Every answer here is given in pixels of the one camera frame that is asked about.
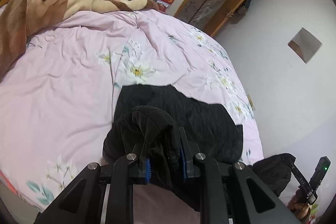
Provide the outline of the person's right hand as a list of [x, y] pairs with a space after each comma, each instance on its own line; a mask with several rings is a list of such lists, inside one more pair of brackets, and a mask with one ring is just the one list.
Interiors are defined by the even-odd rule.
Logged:
[[317, 223], [318, 203], [313, 205], [299, 202], [302, 193], [300, 189], [297, 189], [294, 196], [288, 202], [287, 208], [294, 211], [295, 217], [301, 223]]

